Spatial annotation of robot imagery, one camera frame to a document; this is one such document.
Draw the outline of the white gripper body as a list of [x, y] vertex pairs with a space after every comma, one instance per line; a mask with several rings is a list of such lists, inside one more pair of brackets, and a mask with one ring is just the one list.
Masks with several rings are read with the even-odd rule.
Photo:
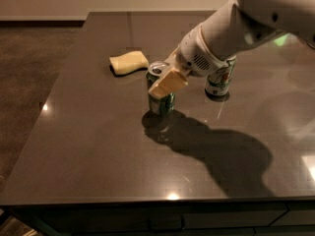
[[194, 77], [207, 77], [218, 69], [228, 67], [226, 61], [217, 58], [208, 48], [202, 35], [202, 25], [197, 25], [181, 40], [176, 50], [176, 62]]

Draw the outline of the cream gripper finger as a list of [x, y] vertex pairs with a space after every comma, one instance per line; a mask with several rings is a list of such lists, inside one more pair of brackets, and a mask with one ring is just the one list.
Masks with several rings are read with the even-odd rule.
[[153, 83], [148, 93], [156, 99], [161, 99], [187, 85], [186, 76], [181, 71], [171, 68]]
[[176, 53], [177, 50], [174, 49], [169, 56], [164, 60], [164, 62], [166, 63], [166, 68], [168, 70], [170, 69], [178, 69], [178, 63], [176, 61]]

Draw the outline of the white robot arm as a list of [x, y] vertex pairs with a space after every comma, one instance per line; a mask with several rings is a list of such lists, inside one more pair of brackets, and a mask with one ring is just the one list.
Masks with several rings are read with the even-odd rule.
[[229, 1], [183, 37], [149, 94], [163, 98], [186, 87], [189, 76], [225, 69], [237, 53], [287, 32], [315, 44], [315, 0]]

